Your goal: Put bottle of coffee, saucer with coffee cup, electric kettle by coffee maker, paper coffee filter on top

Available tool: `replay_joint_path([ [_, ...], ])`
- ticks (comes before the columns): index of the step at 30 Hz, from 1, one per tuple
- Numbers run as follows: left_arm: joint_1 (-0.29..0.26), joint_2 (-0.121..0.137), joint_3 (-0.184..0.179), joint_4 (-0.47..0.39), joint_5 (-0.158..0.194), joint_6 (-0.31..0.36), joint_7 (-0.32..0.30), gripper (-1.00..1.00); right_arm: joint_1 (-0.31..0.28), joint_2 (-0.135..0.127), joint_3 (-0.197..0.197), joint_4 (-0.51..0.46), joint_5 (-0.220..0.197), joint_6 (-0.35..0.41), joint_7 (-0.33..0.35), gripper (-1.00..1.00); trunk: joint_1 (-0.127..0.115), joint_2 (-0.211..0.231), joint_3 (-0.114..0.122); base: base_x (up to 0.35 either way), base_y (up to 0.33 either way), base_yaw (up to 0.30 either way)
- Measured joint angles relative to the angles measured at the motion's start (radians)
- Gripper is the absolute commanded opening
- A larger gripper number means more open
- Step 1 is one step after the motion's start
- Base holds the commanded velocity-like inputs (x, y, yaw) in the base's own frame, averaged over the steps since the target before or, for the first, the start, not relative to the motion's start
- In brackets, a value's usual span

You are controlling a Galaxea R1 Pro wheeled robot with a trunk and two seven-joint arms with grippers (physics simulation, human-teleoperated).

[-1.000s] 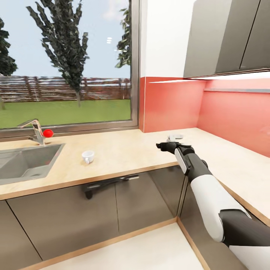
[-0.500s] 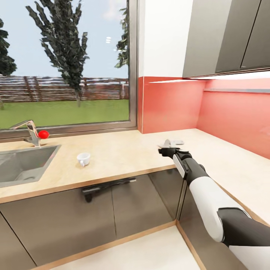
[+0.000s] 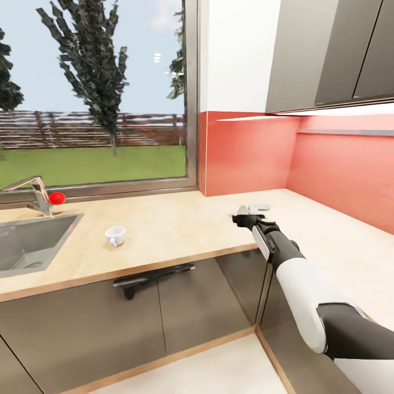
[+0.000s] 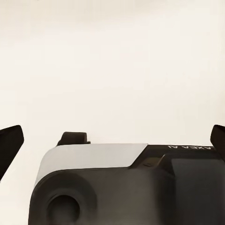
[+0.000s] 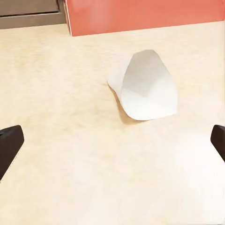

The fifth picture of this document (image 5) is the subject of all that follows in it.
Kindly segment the paper coffee filter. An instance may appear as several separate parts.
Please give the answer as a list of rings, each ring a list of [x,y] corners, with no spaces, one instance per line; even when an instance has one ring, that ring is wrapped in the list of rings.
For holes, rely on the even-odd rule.
[[[153,120],[177,114],[175,82],[153,49],[134,53],[107,82],[132,119]]]

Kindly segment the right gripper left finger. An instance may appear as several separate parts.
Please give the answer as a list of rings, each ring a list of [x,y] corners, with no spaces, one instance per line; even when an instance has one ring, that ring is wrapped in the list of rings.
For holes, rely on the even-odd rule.
[[[21,125],[0,130],[0,181],[24,142]]]

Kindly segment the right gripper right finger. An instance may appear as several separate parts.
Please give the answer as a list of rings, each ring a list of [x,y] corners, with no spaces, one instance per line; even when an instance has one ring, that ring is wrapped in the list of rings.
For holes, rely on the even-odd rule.
[[[221,125],[214,125],[210,142],[215,147],[221,158],[225,161],[225,127]]]

